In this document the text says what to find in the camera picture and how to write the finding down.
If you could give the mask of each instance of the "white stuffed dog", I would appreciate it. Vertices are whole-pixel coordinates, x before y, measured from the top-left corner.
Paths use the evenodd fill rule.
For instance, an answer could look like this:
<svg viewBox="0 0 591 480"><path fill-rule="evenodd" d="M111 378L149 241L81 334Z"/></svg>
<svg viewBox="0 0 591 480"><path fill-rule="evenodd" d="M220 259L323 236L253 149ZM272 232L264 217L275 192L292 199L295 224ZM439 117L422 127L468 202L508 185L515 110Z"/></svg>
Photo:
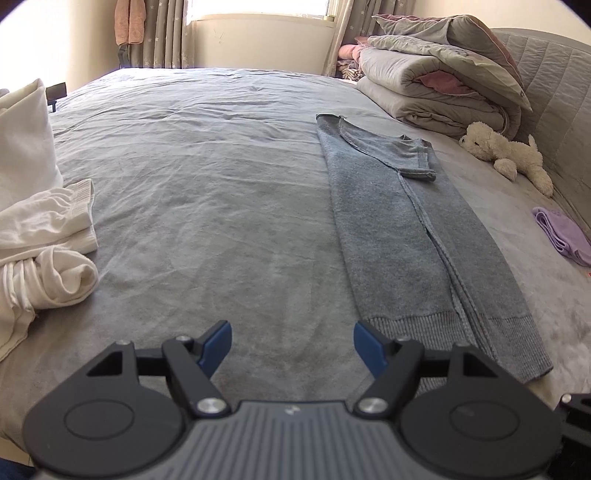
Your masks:
<svg viewBox="0 0 591 480"><path fill-rule="evenodd" d="M479 160L494 161L495 170L510 181L515 180L517 172L522 173L541 193L552 196L552 180L542 167L542 154L531 135L529 145L509 142L487 124L475 122L468 126L460 145Z"/></svg>

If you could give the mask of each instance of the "pink blanket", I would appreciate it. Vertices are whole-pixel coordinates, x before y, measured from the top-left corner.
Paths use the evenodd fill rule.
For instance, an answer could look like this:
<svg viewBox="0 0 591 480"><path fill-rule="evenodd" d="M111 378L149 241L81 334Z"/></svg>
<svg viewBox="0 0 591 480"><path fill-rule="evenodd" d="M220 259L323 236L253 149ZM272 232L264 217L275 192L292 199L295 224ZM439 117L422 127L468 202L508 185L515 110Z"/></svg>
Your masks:
<svg viewBox="0 0 591 480"><path fill-rule="evenodd" d="M464 85L454 75L442 70L427 73L413 80L445 95L474 95L477 91Z"/></svg>

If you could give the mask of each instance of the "ribbed hem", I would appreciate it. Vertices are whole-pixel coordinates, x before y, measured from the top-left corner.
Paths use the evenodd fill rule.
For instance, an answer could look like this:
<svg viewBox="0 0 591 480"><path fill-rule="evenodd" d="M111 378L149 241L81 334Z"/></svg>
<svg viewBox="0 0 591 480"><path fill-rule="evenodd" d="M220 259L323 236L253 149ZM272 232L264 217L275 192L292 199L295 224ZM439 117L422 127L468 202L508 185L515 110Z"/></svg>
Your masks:
<svg viewBox="0 0 591 480"><path fill-rule="evenodd" d="M487 325L497 362L520 382L543 377L554 368L531 315L488 319Z"/></svg>
<svg viewBox="0 0 591 480"><path fill-rule="evenodd" d="M466 342L469 335L456 312L437 312L397 320L385 317L366 319L389 338L408 335L428 349L449 350L455 342ZM531 315L509 319L487 319L487 339L476 335L478 348L519 382L526 383L552 370L552 362ZM427 381L423 387L434 388L440 381Z"/></svg>
<svg viewBox="0 0 591 480"><path fill-rule="evenodd" d="M73 183L68 185L66 190L70 190L74 194L68 212L69 223L75 225L75 230L78 231L92 226L92 204L95 197L92 180L84 179Z"/></svg>

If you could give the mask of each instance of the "pink towel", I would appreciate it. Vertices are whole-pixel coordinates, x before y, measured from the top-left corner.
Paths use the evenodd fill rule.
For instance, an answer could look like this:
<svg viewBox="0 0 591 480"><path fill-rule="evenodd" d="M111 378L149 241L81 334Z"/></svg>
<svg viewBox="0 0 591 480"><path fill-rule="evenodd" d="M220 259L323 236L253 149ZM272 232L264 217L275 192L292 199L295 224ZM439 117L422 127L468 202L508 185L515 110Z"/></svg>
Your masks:
<svg viewBox="0 0 591 480"><path fill-rule="evenodd" d="M117 0L115 5L115 40L117 45L142 43L146 5L144 0Z"/></svg>

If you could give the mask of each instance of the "star-patterned curtain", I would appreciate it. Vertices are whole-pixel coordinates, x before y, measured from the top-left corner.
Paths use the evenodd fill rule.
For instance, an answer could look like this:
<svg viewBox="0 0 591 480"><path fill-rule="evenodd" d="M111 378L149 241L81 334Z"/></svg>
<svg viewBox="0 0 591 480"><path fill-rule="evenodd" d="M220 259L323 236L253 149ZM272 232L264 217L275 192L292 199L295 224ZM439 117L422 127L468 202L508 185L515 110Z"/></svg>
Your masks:
<svg viewBox="0 0 591 480"><path fill-rule="evenodd" d="M131 45L131 66L194 67L193 29L185 19L191 0L145 0L144 42Z"/></svg>
<svg viewBox="0 0 591 480"><path fill-rule="evenodd" d="M415 0L355 0L349 24L343 36L343 45L355 44L355 37L379 35L379 25L373 15L410 15Z"/></svg>
<svg viewBox="0 0 591 480"><path fill-rule="evenodd" d="M323 75L335 75L341 45L355 44L355 37L369 37L379 33L379 25L372 18L373 15L407 15L412 11L414 2L415 0L337 0L335 36Z"/></svg>

